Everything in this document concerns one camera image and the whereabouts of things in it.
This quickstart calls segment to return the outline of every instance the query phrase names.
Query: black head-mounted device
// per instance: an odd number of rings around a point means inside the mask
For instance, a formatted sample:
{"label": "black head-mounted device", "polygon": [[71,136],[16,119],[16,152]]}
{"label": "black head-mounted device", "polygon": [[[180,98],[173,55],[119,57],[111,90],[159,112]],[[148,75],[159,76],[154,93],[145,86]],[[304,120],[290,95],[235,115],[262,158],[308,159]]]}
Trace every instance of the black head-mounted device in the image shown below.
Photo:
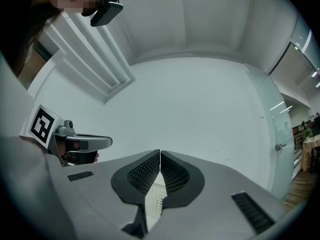
{"label": "black head-mounted device", "polygon": [[102,0],[96,8],[84,8],[82,16],[95,15],[90,21],[92,27],[107,25],[124,8],[119,0]]}

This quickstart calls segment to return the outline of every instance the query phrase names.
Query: strip light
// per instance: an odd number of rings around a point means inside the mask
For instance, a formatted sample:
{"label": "strip light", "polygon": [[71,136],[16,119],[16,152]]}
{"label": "strip light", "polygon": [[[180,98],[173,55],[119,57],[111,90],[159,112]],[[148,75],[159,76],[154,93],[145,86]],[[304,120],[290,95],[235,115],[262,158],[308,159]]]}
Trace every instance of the strip light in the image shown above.
{"label": "strip light", "polygon": [[285,111],[291,109],[292,107],[293,107],[293,106],[291,105],[290,107],[286,108],[285,110],[281,111],[280,113],[285,112]]}
{"label": "strip light", "polygon": [[285,103],[285,101],[282,101],[282,102],[279,103],[278,105],[274,106],[273,108],[270,109],[270,111],[271,111],[271,110],[274,110],[276,107],[280,106],[282,103]]}

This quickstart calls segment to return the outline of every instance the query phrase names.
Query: potted plant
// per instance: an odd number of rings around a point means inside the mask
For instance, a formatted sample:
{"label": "potted plant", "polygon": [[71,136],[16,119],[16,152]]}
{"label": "potted plant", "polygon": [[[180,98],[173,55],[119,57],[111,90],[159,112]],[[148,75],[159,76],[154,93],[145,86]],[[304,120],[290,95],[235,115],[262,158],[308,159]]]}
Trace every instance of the potted plant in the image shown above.
{"label": "potted plant", "polygon": [[310,130],[310,129],[307,129],[307,130],[305,131],[305,134],[304,134],[306,141],[308,141],[308,140],[310,139],[310,135],[311,135],[311,130]]}

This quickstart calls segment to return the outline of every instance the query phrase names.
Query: table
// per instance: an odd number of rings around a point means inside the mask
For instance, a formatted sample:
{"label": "table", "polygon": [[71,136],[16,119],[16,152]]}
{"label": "table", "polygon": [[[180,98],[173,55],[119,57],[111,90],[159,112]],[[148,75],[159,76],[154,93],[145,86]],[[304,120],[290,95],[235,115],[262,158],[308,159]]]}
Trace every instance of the table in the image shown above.
{"label": "table", "polygon": [[311,166],[311,151],[316,147],[320,147],[320,134],[305,140],[302,144],[301,168],[304,172]]}

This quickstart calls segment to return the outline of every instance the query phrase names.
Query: glass door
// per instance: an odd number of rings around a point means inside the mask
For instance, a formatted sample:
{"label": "glass door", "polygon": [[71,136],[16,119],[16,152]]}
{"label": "glass door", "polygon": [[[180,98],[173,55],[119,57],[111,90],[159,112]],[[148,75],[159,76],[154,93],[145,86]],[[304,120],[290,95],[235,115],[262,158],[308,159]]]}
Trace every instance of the glass door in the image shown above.
{"label": "glass door", "polygon": [[288,108],[272,78],[255,67],[246,65],[266,111],[272,143],[270,187],[278,199],[284,199],[291,186],[294,169],[294,137]]}

